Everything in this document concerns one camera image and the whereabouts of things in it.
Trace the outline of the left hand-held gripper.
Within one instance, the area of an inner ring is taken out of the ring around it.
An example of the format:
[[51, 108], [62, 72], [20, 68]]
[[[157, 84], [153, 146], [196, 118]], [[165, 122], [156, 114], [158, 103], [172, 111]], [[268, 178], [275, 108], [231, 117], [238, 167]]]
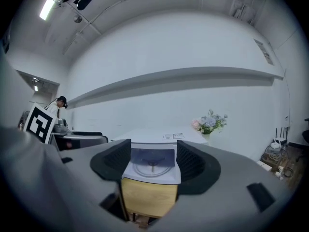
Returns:
[[53, 145], [57, 151], [75, 150], [108, 143], [108, 137], [101, 132], [69, 132], [66, 120], [57, 118], [52, 113], [34, 103], [24, 131], [35, 135], [42, 143]]

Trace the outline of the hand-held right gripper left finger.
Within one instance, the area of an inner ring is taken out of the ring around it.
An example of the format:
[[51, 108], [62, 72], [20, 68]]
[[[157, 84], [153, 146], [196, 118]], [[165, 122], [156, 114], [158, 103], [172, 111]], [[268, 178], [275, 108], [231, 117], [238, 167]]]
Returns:
[[1, 174], [35, 232], [130, 232], [94, 200], [50, 145], [18, 129], [1, 129]]

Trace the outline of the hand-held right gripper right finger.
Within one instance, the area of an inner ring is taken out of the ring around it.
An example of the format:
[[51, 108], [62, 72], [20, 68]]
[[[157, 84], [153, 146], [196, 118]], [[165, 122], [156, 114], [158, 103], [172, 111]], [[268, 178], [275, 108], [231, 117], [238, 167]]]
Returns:
[[[288, 204], [287, 185], [240, 154], [208, 145], [179, 141], [214, 157], [220, 164], [218, 180], [199, 195], [179, 195], [172, 209], [154, 225], [156, 232], [262, 232]], [[248, 190], [262, 184], [274, 202], [260, 211]]]

